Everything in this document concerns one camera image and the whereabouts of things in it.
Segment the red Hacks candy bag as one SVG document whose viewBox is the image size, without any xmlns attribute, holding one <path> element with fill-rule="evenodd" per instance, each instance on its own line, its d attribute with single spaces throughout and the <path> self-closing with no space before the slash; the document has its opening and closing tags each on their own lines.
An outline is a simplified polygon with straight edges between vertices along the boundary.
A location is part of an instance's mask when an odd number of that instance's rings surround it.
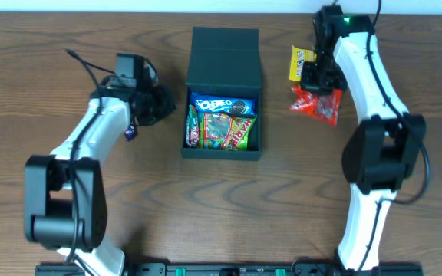
<svg viewBox="0 0 442 276">
<path fill-rule="evenodd" d="M 319 96 L 303 90 L 300 86 L 293 86 L 292 92 L 297 98 L 290 106 L 290 110 L 325 121 L 334 127 L 337 125 L 342 90 L 335 89 L 329 95 Z"/>
</svg>

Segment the yellow Hacks candy bag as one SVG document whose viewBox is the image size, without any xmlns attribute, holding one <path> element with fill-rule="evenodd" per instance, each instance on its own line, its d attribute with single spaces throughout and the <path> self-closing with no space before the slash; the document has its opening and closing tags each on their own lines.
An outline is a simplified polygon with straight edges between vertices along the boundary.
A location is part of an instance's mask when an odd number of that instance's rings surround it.
<svg viewBox="0 0 442 276">
<path fill-rule="evenodd" d="M 314 63 L 317 54 L 313 50 L 297 48 L 292 46 L 292 56 L 289 68 L 289 80 L 300 81 L 302 77 L 302 69 L 305 63 Z"/>
</svg>

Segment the dark blue red candy bar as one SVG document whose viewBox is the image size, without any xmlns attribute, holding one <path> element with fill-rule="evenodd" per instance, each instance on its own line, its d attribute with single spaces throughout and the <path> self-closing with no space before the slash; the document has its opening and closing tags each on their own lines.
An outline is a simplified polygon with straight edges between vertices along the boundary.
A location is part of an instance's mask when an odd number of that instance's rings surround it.
<svg viewBox="0 0 442 276">
<path fill-rule="evenodd" d="M 135 123 L 131 123 L 128 128 L 124 131 L 124 137 L 126 141 L 131 141 L 137 136 L 137 125 Z"/>
</svg>

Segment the green red candy bar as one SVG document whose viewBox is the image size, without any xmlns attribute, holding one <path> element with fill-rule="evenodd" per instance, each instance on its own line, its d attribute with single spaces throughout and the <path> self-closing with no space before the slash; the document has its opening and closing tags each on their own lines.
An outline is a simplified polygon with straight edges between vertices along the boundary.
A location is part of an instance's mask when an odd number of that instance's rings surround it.
<svg viewBox="0 0 442 276">
<path fill-rule="evenodd" d="M 196 108 L 190 104 L 186 118 L 186 145 L 197 148 L 200 142 L 200 129 Z"/>
</svg>

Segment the blue Oreo cookie pack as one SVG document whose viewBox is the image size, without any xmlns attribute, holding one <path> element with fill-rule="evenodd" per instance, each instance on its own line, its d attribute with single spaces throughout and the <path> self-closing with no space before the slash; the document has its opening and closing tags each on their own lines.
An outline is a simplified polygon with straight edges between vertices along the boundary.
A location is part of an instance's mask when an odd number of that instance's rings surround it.
<svg viewBox="0 0 442 276">
<path fill-rule="evenodd" d="M 190 103 L 200 113 L 225 113 L 236 117 L 256 117 L 256 100 L 191 93 Z"/>
</svg>

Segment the green Haribo gummy bag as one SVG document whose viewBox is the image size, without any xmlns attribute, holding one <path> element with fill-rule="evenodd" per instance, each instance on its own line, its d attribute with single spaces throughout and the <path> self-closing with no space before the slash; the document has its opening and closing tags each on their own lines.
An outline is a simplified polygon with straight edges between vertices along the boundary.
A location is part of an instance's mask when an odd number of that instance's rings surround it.
<svg viewBox="0 0 442 276">
<path fill-rule="evenodd" d="M 205 150 L 245 151 L 256 118 L 236 117 L 225 113 L 200 113 L 199 148 Z"/>
</svg>

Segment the dark green gift box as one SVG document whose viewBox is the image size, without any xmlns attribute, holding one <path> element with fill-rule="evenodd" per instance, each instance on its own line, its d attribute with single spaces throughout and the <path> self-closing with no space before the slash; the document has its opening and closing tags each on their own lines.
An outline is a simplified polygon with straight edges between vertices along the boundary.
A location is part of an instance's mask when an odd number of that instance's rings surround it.
<svg viewBox="0 0 442 276">
<path fill-rule="evenodd" d="M 184 159 L 257 161 L 262 155 L 262 65 L 259 31 L 247 28 L 194 27 L 186 76 L 186 104 L 191 93 L 253 98 L 257 119 L 246 151 L 180 147 Z"/>
</svg>

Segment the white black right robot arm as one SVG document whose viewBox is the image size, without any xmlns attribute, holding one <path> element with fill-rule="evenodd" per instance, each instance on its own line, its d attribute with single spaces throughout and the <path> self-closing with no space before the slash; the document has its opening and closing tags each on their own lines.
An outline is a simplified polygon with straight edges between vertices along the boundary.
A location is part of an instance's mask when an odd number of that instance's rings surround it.
<svg viewBox="0 0 442 276">
<path fill-rule="evenodd" d="M 344 236 L 326 275 L 422 275 L 420 264 L 379 261 L 389 208 L 420 199 L 429 184 L 426 123 L 396 94 L 382 64 L 368 15 L 324 6 L 313 17 L 316 60 L 302 69 L 303 90 L 328 96 L 350 90 L 358 127 L 344 148 L 342 171 L 351 200 Z"/>
</svg>

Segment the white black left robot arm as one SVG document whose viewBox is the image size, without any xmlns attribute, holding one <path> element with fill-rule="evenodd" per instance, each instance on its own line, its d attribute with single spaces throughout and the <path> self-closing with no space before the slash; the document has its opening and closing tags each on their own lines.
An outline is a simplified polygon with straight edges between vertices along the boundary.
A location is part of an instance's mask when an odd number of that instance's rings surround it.
<svg viewBox="0 0 442 276">
<path fill-rule="evenodd" d="M 24 233 L 65 257 L 60 273 L 122 275 L 126 255 L 106 235 L 101 167 L 120 135 L 151 126 L 176 109 L 171 90 L 100 86 L 70 136 L 25 164 Z"/>
</svg>

